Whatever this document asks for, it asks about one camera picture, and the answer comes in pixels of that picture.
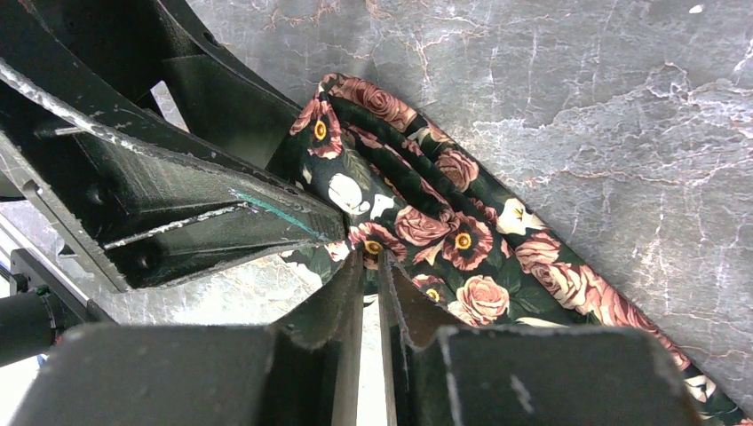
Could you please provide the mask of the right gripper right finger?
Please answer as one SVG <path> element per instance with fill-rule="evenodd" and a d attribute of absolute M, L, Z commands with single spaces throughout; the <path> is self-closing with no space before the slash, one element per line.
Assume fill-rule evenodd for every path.
<path fill-rule="evenodd" d="M 378 256 L 384 392 L 390 425 L 453 425 L 448 367 L 436 332 L 459 320 L 415 286 L 396 257 Z"/>

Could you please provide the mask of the black floral tie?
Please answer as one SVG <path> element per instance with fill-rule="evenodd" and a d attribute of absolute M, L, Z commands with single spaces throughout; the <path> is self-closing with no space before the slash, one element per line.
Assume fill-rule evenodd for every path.
<path fill-rule="evenodd" d="M 363 257 L 365 299 L 393 256 L 429 299 L 472 327 L 634 327 L 668 350 L 707 425 L 751 418 L 629 299 L 433 122 L 373 83 L 325 75 L 283 145 L 291 181 L 337 207 L 341 241 L 282 254 L 326 282 Z"/>

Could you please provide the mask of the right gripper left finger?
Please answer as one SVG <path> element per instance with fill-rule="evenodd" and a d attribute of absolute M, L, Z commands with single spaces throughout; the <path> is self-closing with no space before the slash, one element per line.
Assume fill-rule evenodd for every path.
<path fill-rule="evenodd" d="M 363 325 L 362 255 L 275 321 L 274 425 L 354 425 Z"/>

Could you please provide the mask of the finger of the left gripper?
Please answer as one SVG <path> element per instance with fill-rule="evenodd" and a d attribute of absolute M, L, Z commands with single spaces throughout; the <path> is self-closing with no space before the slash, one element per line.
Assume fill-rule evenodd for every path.
<path fill-rule="evenodd" d="M 264 168 L 299 106 L 237 59 L 185 1 L 37 1 L 37 18 L 141 107 L 166 84 L 195 136 Z"/>

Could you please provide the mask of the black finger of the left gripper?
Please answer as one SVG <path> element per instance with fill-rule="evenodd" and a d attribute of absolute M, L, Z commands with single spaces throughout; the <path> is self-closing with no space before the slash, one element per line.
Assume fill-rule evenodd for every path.
<path fill-rule="evenodd" d="M 331 208 L 134 105 L 80 62 L 1 61 L 6 175 L 114 291 L 344 236 Z"/>

